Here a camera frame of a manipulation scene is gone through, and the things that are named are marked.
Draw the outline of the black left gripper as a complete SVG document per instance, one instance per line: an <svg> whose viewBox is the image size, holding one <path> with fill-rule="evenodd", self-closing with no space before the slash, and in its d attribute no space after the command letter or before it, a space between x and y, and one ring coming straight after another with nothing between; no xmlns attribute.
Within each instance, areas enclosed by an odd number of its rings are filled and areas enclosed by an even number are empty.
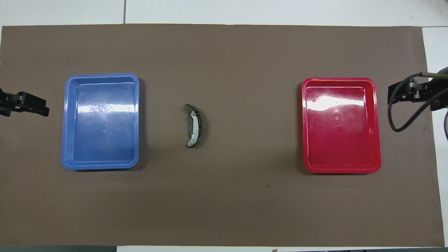
<svg viewBox="0 0 448 252"><path fill-rule="evenodd" d="M0 115L10 117L11 111L35 113L44 117L49 116L49 107L46 99L34 96L27 92L17 94L6 93L0 88Z"/></svg>

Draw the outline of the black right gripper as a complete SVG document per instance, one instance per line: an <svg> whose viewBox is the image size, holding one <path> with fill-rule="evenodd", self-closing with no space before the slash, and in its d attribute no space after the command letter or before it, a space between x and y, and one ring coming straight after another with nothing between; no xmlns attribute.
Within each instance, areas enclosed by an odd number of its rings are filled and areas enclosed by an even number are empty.
<svg viewBox="0 0 448 252"><path fill-rule="evenodd" d="M441 110L447 107L447 78L433 78L424 83L417 84L414 78L405 79L388 87L387 104L398 102L424 102L417 111L423 111L427 107L430 111Z"/></svg>

